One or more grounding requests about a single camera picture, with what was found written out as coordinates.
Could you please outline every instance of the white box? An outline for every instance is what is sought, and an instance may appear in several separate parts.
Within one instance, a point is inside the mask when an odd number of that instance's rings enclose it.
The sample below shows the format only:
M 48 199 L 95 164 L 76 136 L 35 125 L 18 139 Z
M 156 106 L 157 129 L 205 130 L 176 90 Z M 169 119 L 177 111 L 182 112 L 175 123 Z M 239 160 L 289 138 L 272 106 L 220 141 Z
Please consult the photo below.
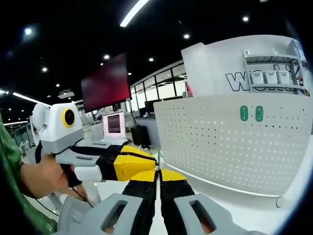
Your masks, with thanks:
M 263 73 L 261 71 L 250 72 L 252 84 L 264 84 Z
M 277 84 L 276 71 L 263 72 L 267 84 Z
M 277 81 L 280 84 L 290 84 L 288 71 L 277 71 Z

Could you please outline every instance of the shelf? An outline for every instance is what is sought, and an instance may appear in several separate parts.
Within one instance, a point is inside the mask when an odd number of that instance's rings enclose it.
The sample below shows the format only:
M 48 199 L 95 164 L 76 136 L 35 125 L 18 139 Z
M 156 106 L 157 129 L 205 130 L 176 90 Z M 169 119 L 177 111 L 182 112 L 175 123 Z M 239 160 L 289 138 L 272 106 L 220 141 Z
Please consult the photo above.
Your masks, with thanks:
M 260 55 L 246 55 L 246 62 L 248 65 L 257 65 L 257 64 L 290 64 L 294 63 L 298 65 L 298 58 L 293 55 L 284 55 L 284 54 L 260 54 Z M 306 61 L 302 61 L 303 66 L 307 66 Z
M 269 87 L 276 87 L 276 88 L 291 88 L 291 89 L 300 89 L 303 90 L 303 86 L 299 85 L 290 85 L 290 84 L 252 84 L 252 88 L 256 87 L 264 87 L 264 88 L 269 88 Z

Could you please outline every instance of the green sleeve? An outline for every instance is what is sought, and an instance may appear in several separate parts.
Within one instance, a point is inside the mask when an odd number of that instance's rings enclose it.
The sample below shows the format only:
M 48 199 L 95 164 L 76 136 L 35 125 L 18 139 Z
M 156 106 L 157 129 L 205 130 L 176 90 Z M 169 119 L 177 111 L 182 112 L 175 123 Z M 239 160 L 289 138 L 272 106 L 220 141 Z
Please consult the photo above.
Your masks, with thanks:
M 7 176 L 7 181 L 14 192 L 16 199 L 23 208 L 24 215 L 31 221 L 36 230 L 41 234 L 51 234 L 57 230 L 57 222 L 48 218 L 36 208 L 21 193 L 17 179 L 20 177 L 21 152 L 6 131 L 0 113 L 0 157 L 4 163 L 3 169 Z

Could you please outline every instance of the white perforated wall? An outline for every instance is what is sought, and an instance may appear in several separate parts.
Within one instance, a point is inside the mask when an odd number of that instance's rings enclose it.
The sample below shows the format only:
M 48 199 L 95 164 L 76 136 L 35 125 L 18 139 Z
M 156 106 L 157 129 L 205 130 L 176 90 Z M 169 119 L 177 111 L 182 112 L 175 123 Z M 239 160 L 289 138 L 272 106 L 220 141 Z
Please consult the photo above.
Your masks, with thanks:
M 261 122 L 256 106 L 264 109 Z M 155 112 L 167 164 L 223 187 L 279 196 L 308 147 L 313 102 L 291 94 L 211 95 L 158 102 Z

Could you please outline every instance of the camera lens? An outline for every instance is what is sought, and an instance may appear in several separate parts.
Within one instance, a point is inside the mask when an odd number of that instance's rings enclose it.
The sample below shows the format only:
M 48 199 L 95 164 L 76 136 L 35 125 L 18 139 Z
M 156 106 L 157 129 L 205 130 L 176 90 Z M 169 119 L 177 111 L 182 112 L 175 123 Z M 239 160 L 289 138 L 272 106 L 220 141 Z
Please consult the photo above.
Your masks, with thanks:
M 74 112 L 72 110 L 67 110 L 65 112 L 65 122 L 67 123 L 67 125 L 71 126 L 75 121 L 75 115 Z

